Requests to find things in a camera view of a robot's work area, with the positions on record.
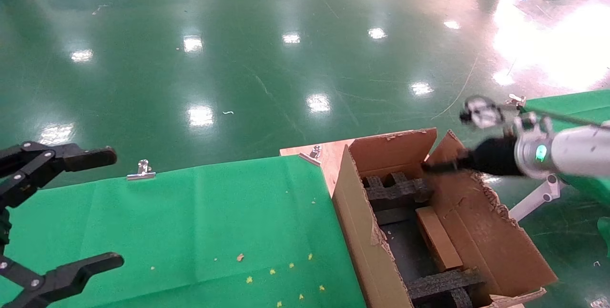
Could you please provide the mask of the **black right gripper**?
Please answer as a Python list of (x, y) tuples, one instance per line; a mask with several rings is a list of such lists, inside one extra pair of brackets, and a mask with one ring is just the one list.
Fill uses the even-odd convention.
[(521, 177), (515, 158), (517, 139), (514, 137), (488, 138), (476, 148), (468, 149), (459, 158), (449, 162), (421, 163), (421, 169), (427, 174), (459, 173), (473, 170), (496, 176)]

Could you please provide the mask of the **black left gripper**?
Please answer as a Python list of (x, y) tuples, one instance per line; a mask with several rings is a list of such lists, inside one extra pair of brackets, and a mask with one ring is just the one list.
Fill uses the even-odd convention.
[[(10, 243), (10, 213), (40, 188), (63, 172), (76, 173), (113, 165), (116, 152), (107, 146), (83, 150), (77, 144), (48, 146), (25, 142), (1, 150), (0, 169), (0, 251)], [(0, 275), (22, 291), (3, 308), (46, 308), (50, 304), (81, 294), (92, 276), (124, 265), (115, 252), (67, 263), (39, 275), (6, 256), (0, 257)]]

